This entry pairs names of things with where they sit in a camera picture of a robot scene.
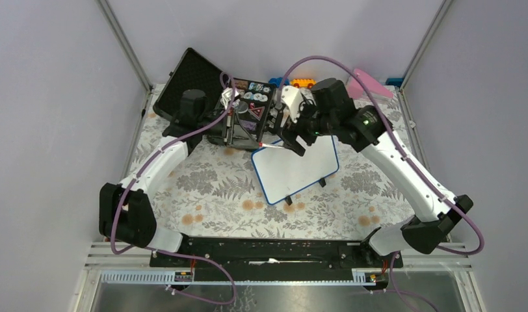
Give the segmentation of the blue framed whiteboard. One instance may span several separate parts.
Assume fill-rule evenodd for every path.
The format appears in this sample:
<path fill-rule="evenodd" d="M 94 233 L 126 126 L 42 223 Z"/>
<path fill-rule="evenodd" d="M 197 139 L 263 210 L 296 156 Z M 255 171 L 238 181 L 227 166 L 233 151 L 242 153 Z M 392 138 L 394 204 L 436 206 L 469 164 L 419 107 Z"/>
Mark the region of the blue framed whiteboard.
<path fill-rule="evenodd" d="M 268 204 L 275 205 L 318 183 L 339 170 L 337 147 L 332 136 L 319 136 L 306 146 L 303 157 L 288 149 L 261 148 L 251 154 L 251 161 Z"/>

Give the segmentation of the white marker pen body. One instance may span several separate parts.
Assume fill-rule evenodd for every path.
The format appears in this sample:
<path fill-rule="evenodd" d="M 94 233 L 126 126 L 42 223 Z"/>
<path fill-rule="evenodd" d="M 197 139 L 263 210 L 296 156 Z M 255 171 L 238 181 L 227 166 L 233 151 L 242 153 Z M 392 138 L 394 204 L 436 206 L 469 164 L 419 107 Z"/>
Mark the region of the white marker pen body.
<path fill-rule="evenodd" d="M 288 150 L 287 147 L 285 146 L 281 146 L 281 145 L 274 145 L 274 144 L 266 144 L 264 143 L 264 146 L 260 146 L 260 148 L 276 148 L 276 149 L 281 149 L 281 150 Z"/>

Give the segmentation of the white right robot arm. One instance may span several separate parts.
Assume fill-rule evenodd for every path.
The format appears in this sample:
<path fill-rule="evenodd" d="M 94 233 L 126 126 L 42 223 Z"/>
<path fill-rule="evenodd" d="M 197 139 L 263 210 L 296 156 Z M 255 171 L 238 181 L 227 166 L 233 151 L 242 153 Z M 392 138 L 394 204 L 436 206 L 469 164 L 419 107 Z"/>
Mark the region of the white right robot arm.
<path fill-rule="evenodd" d="M 377 166 L 414 210 L 408 221 L 378 228 L 361 243 L 363 263 L 379 267 L 387 255 L 412 248 L 430 254 L 473 207 L 467 195 L 455 195 L 416 160 L 389 120 L 373 105 L 358 108 L 345 85 L 329 78 L 311 88 L 311 99 L 284 86 L 278 100 L 289 117 L 280 131 L 284 146 L 303 156 L 317 137 L 333 135 Z"/>

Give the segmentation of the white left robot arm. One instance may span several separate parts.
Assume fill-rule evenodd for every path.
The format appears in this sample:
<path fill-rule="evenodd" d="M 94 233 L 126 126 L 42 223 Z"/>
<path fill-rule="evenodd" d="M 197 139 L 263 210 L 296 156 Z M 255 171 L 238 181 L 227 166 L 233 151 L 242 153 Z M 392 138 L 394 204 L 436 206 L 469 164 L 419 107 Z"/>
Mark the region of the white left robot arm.
<path fill-rule="evenodd" d="M 99 232 L 110 240 L 111 251 L 120 255 L 133 247 L 163 251 L 174 267 L 186 265 L 190 250 L 182 245 L 177 231 L 159 227 L 152 198 L 163 179 L 194 151 L 202 137 L 233 114 L 241 100 L 235 87 L 220 96 L 221 113 L 210 122 L 203 120 L 201 90 L 187 90 L 181 97 L 179 115 L 171 122 L 158 145 L 142 165 L 117 184 L 107 183 L 99 192 Z"/>

